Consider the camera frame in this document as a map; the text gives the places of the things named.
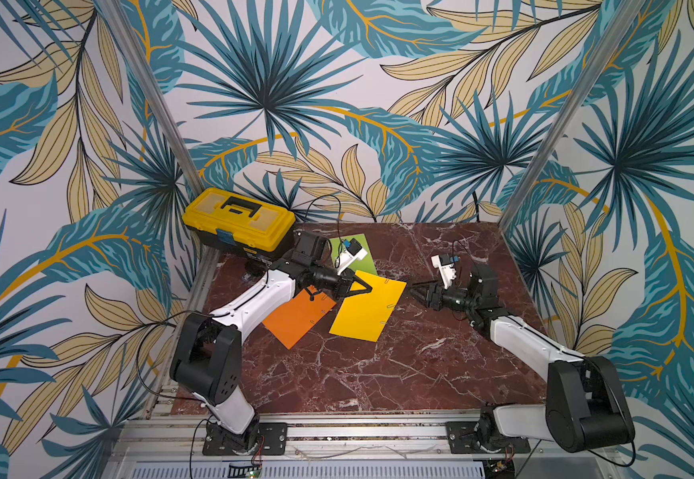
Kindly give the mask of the green paper sheet stack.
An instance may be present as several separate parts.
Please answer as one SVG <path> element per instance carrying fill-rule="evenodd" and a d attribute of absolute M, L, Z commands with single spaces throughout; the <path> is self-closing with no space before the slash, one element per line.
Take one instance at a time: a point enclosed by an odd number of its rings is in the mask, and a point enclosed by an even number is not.
<path fill-rule="evenodd" d="M 373 256 L 366 237 L 363 234 L 348 235 L 329 239 L 334 267 L 339 273 L 345 269 L 362 271 L 370 275 L 378 275 Z"/>

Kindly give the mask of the yellow paper sheet stack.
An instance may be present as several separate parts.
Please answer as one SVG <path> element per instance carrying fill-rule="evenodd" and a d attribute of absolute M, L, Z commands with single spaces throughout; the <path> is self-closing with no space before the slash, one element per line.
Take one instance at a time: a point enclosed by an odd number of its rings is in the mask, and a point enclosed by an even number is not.
<path fill-rule="evenodd" d="M 331 335 L 376 342 L 397 306 L 406 283 L 357 271 L 356 277 L 372 287 L 370 293 L 346 297 L 330 329 Z"/>

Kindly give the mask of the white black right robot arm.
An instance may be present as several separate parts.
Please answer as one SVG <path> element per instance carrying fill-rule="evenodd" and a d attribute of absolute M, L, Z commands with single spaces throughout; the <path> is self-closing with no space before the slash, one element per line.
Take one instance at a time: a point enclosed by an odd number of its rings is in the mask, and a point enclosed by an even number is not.
<path fill-rule="evenodd" d="M 455 269 L 442 265 L 437 281 L 415 283 L 411 295 L 433 311 L 461 313 L 471 328 L 521 360 L 546 382 L 542 404 L 488 407 L 474 429 L 488 451 L 551 441 L 568 453 L 633 444 L 635 427 L 615 366 L 607 358 L 567 348 L 502 305 L 498 276 L 474 265 L 467 287 L 455 287 Z"/>

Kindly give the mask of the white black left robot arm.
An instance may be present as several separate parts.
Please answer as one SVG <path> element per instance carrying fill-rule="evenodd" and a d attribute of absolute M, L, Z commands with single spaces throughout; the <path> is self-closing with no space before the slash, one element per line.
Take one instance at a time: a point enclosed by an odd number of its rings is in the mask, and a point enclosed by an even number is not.
<path fill-rule="evenodd" d="M 257 419 L 240 389 L 242 347 L 275 309 L 313 287 L 336 299 L 368 295 L 373 288 L 348 267 L 321 261 L 327 240 L 301 233 L 245 293 L 211 313 L 191 313 L 179 333 L 169 377 L 204 404 L 225 431 L 243 435 Z"/>

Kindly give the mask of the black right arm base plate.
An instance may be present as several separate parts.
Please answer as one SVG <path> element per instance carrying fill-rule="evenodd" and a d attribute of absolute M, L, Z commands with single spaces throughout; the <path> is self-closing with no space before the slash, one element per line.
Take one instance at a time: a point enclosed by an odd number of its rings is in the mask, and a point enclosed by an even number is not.
<path fill-rule="evenodd" d="M 528 439 L 503 435 L 488 421 L 451 421 L 445 428 L 452 454 L 530 452 Z"/>

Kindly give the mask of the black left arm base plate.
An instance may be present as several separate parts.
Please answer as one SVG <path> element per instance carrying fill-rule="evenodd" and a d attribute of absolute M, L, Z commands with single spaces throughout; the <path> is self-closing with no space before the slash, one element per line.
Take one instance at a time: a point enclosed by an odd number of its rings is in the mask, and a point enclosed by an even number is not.
<path fill-rule="evenodd" d="M 235 434 L 209 422 L 202 454 L 204 456 L 252 455 L 282 456 L 285 453 L 288 425 L 276 422 L 252 422 L 243 434 Z"/>

